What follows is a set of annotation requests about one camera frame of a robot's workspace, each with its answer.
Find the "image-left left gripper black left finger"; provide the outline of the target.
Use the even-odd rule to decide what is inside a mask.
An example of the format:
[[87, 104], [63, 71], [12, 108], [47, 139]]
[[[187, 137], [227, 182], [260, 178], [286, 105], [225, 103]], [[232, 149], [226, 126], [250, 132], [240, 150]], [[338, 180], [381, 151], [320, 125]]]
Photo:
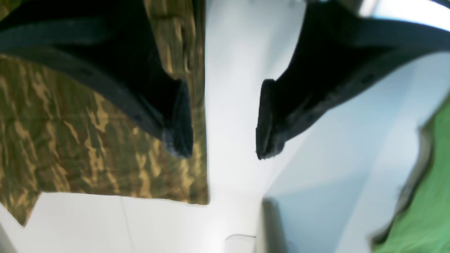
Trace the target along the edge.
[[163, 69], [141, 0], [26, 0], [1, 20], [1, 52], [94, 89], [175, 157], [191, 157], [187, 83]]

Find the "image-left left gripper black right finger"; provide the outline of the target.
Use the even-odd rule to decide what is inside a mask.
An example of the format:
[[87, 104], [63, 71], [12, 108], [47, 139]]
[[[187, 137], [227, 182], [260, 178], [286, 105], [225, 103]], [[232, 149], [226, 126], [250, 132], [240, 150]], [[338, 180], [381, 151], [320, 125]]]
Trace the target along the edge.
[[449, 51], [449, 1], [309, 0], [294, 54], [261, 86], [259, 160], [397, 68]]

